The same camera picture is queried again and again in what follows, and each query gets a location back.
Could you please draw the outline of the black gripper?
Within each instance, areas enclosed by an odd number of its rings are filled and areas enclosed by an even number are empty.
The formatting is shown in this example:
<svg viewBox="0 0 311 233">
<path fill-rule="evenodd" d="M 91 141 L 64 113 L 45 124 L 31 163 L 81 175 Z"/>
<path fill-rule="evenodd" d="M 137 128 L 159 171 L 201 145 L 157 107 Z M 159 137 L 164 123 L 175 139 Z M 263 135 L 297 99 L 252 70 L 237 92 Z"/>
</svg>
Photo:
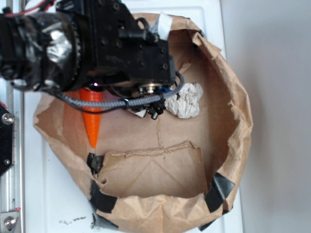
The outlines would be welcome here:
<svg viewBox="0 0 311 233">
<path fill-rule="evenodd" d="M 65 91 L 88 87 L 144 95 L 174 84 L 168 42 L 120 1 L 62 0 L 56 14 L 69 22 L 74 55 Z"/>
</svg>

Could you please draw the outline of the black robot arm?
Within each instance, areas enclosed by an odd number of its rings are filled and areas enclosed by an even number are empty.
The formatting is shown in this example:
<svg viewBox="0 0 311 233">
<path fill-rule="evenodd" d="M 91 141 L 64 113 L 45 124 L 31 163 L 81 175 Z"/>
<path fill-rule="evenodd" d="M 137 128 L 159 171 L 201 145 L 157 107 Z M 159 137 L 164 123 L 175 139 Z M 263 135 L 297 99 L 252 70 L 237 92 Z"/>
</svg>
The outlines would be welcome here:
<svg viewBox="0 0 311 233">
<path fill-rule="evenodd" d="M 0 75 L 22 91 L 87 87 L 131 94 L 175 80 L 168 42 L 118 0 L 62 0 L 0 16 Z"/>
</svg>

